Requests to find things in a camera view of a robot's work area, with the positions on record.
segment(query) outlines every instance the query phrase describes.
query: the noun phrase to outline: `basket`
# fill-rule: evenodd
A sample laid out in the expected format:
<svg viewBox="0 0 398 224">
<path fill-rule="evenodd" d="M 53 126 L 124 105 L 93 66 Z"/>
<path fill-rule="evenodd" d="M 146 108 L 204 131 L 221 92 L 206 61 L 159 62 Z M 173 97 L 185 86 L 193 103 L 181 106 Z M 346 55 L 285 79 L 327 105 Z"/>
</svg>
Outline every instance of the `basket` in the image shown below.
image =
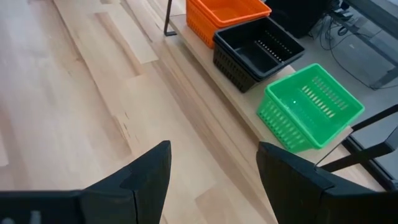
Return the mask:
<svg viewBox="0 0 398 224">
<path fill-rule="evenodd" d="M 364 111 L 325 69 L 313 64 L 270 84 L 257 114 L 290 152 L 321 149 Z"/>
<path fill-rule="evenodd" d="M 260 0 L 187 0 L 187 24 L 211 49 L 216 30 L 270 13 Z"/>
<path fill-rule="evenodd" d="M 304 54 L 304 48 L 269 18 L 219 30 L 214 36 L 214 41 L 216 47 L 213 61 L 218 62 L 216 66 L 220 70 L 222 70 L 220 65 L 223 65 L 231 66 L 234 69 L 230 70 L 237 71 L 224 74 L 230 80 L 233 77 L 234 84 L 241 91 L 244 90 L 242 92 L 256 84 L 245 83 L 246 79 L 263 81 Z M 219 51 L 225 52 L 228 56 L 216 54 Z"/>
</svg>

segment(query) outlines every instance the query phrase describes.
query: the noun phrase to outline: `green basket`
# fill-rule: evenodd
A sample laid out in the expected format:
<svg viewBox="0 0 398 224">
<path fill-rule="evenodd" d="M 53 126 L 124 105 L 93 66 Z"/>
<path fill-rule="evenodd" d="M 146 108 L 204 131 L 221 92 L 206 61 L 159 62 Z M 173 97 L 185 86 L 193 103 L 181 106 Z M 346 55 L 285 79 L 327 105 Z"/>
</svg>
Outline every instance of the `green basket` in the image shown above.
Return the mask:
<svg viewBox="0 0 398 224">
<path fill-rule="evenodd" d="M 257 115 L 290 152 L 321 149 L 364 106 L 319 64 L 270 84 Z"/>
</svg>

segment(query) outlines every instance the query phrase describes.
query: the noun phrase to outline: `wooden floor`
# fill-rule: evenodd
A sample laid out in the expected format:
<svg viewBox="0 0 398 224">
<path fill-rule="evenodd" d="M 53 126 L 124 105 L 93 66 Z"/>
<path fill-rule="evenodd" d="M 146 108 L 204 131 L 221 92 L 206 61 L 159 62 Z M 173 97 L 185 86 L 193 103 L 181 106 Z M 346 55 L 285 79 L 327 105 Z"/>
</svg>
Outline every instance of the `wooden floor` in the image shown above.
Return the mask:
<svg viewBox="0 0 398 224">
<path fill-rule="evenodd" d="M 169 139 L 162 223 L 276 223 L 255 135 L 181 40 L 163 37 L 166 5 L 0 1 L 0 190 L 84 188 Z M 381 189 L 358 171 L 343 176 Z"/>
</svg>

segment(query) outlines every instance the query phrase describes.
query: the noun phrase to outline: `black basket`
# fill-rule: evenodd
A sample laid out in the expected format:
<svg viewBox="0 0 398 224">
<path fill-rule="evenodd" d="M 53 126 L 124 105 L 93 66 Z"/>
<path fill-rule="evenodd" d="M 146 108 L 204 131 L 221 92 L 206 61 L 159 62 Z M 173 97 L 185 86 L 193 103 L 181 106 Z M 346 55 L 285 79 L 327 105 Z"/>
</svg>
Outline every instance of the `black basket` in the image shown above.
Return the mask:
<svg viewBox="0 0 398 224">
<path fill-rule="evenodd" d="M 293 37 L 267 17 L 219 30 L 214 41 L 214 63 L 217 62 L 222 72 L 229 71 L 224 74 L 242 92 L 276 74 L 304 53 L 304 48 Z"/>
</svg>

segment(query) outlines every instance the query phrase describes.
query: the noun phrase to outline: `black device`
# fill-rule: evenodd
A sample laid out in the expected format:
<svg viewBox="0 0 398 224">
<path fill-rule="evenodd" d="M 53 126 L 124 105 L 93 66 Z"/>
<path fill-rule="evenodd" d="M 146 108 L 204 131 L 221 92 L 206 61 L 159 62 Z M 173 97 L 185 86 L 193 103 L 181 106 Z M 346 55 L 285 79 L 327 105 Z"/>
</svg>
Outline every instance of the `black device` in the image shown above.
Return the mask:
<svg viewBox="0 0 398 224">
<path fill-rule="evenodd" d="M 338 162 L 352 165 L 349 158 Z M 341 168 L 333 164 L 323 167 Z M 265 142 L 257 165 L 279 224 L 398 223 L 398 192 L 367 189 Z"/>
<path fill-rule="evenodd" d="M 332 0 L 267 0 L 270 17 L 294 37 L 305 37 L 331 8 Z"/>
<path fill-rule="evenodd" d="M 0 222 L 159 224 L 170 168 L 170 141 L 163 141 L 84 190 L 0 192 Z"/>
</svg>

